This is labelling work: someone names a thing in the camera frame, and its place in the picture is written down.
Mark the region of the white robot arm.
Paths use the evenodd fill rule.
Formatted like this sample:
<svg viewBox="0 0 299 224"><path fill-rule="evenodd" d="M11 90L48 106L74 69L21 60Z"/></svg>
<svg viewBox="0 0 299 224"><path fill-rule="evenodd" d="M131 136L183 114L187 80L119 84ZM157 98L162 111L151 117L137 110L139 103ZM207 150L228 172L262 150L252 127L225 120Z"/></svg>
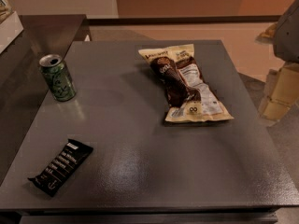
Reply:
<svg viewBox="0 0 299 224"><path fill-rule="evenodd" d="M299 0L294 0L279 18L273 50L281 60L299 63Z"/></svg>

